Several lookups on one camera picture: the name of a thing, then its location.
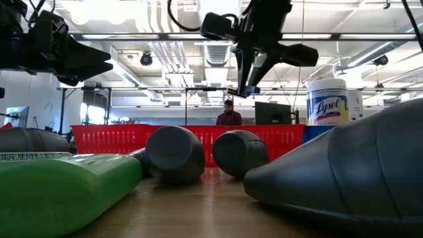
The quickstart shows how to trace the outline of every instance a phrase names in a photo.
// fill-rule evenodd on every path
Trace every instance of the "green bottle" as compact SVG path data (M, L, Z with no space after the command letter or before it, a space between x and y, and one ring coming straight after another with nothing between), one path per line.
M45 155L0 153L0 237L70 234L141 181L140 163L127 155Z

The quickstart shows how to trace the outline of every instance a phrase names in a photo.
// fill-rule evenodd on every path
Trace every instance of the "metal frame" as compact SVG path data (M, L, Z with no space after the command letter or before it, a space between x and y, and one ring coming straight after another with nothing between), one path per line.
M226 87L187 87L187 88L171 88L171 87L96 87L96 88L72 88L73 92L76 90L88 91L88 90L108 90L107 109L106 109L106 121L104 124L108 125L108 119L110 118L110 108L112 107L112 91L142 91L142 90L154 90L154 91L181 91L185 92L185 125L188 124L188 91L226 91ZM60 125L58 134L61 135L63 129L63 117L65 112L65 100L67 99L66 91L68 88L59 87L58 90L62 91L61 95L61 112L60 112ZM280 91L284 94L286 92L302 92L306 93L307 89L304 88L261 88L262 91ZM406 92L406 91L423 91L423 87L417 88L348 88L348 91L363 91L363 92L381 92L381 91L393 91L393 92Z
M58 88L58 90L61 90L60 123L59 123L59 131L58 131L58 134L59 135L62 135L62 133L63 133L62 132L63 131L63 118L65 116L65 101L66 101L66 99L72 93L74 93L76 90L81 90L81 91L92 91L93 90L93 88L87 88L87 87L71 88L72 91L68 95L66 95L66 91L68 89L69 88ZM110 108L112 106L112 88L110 88L110 87L105 87L105 88L103 88L103 87L97 87L97 88L94 88L94 90L95 89L102 89L102 90L103 89L106 89L106 90L108 90L106 118L105 118L105 122L104 122L105 125L108 125L108 119L110 117Z
M213 42L200 33L70 33L78 42L166 42L197 41ZM354 32L320 32L281 33L280 41L306 42L415 42L415 33L354 33Z

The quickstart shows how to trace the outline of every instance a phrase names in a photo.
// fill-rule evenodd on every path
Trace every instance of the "camera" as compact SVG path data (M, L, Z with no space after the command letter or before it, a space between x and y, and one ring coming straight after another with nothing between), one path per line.
M381 57L379 57L379 58L377 58L377 59L375 59L375 60L373 61L373 63L374 63L376 66L379 66L379 65L387 65L387 64L388 64L388 62L389 62L389 60L388 60L388 57L387 57L387 56L381 56Z
M151 57L151 52L143 52L141 59L139 61L144 66L149 66L153 63L153 58Z

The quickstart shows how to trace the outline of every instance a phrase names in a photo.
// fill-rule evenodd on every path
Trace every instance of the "computer monitor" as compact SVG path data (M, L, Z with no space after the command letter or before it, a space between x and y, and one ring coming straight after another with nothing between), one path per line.
M292 124L291 106L255 102L256 125Z

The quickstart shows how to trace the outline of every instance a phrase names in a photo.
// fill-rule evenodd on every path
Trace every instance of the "table surface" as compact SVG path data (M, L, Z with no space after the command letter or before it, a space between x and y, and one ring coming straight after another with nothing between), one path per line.
M266 238L345 237L329 227L281 215L245 194L243 183L219 169L201 181L164 188L153 178L69 237Z

